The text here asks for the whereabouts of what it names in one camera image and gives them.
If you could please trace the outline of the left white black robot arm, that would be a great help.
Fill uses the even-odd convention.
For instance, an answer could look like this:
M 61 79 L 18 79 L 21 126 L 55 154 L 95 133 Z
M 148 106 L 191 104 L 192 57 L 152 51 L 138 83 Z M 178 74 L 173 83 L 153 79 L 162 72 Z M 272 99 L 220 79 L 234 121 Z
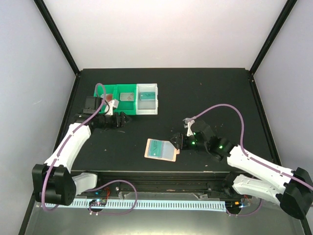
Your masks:
M 95 129 L 116 129 L 129 122 L 130 117 L 124 112 L 116 112 L 119 101 L 107 101 L 102 97 L 86 98 L 82 112 L 73 117 L 72 123 L 63 140 L 44 162 L 32 169 L 35 199 L 43 208 L 47 203 L 69 206 L 76 195 L 90 191 L 100 195 L 105 190 L 105 183 L 97 178 L 96 173 L 83 172 L 72 176 L 73 163 Z

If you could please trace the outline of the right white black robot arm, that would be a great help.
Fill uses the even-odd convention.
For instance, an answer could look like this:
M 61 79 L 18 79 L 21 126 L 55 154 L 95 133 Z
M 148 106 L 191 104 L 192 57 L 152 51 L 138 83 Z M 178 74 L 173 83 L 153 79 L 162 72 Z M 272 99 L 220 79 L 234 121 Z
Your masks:
M 207 154 L 251 175 L 232 174 L 232 180 L 222 185 L 225 196 L 258 197 L 279 205 L 293 218 L 302 220 L 306 217 L 313 203 L 313 182 L 306 170 L 300 167 L 292 170 L 262 159 L 242 146 L 218 137 L 202 120 L 187 121 L 184 127 L 186 133 L 176 133 L 170 139 L 176 149 Z

